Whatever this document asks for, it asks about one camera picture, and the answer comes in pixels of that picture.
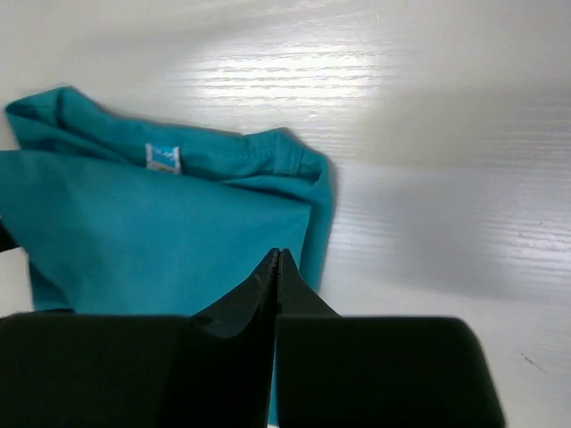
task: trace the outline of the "folded cloth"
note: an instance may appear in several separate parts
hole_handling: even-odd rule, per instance
[[[273,247],[318,286],[327,160],[283,130],[126,119],[69,87],[5,112],[22,150],[0,152],[0,216],[29,255],[36,309],[192,315]]]

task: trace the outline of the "tabletop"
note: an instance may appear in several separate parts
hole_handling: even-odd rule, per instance
[[[132,116],[290,128],[335,164],[321,296],[463,318],[509,426],[563,427],[570,24],[565,0],[4,0],[0,101],[64,84]],[[25,261],[0,257],[0,315],[31,309]]]

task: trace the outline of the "clothing tag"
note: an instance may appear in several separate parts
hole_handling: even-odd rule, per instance
[[[146,168],[180,174],[180,148],[167,145],[147,144]]]

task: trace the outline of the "clothing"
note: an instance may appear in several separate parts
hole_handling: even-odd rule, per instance
[[[193,315],[273,247],[318,286],[333,213],[327,160],[284,130],[125,119],[69,87],[5,111],[23,150],[0,152],[0,216],[29,255],[36,309]]]

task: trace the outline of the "teal garment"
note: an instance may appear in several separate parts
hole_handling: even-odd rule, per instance
[[[318,286],[327,160],[286,132],[120,118],[69,87],[5,111],[22,150],[0,152],[0,216],[29,255],[36,309],[192,315],[273,247]],[[178,147],[182,174],[147,169],[146,144]]]

